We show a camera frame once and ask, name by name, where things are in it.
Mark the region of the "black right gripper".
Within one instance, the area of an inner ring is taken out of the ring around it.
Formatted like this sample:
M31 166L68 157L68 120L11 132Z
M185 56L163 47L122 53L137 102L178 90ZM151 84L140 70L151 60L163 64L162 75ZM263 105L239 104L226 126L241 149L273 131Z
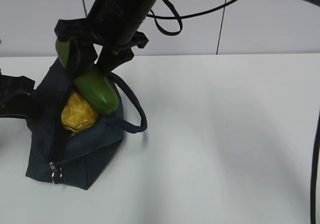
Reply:
M109 31L101 31L88 19L58 20L54 32L61 42L70 39L66 72L70 79L75 79L88 71L94 65L106 75L120 65L133 59L132 47L143 49L148 41L144 33L136 31L124 44L112 38ZM103 46L100 55L94 44Z

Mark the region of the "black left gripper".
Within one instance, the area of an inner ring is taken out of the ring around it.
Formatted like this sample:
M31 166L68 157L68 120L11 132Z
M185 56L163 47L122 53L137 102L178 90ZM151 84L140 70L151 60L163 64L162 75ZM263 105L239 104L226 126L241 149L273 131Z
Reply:
M1 118L34 119L42 114L42 107L30 96L34 90L34 80L2 73L0 78Z

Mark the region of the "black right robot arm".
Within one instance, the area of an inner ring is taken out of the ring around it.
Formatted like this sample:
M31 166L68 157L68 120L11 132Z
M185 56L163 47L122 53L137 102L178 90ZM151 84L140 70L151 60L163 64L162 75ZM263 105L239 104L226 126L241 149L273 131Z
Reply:
M132 48L148 43L138 29L156 1L95 0L87 17L60 19L54 31L58 43L68 43L68 74L80 76L94 64L107 74L131 61Z

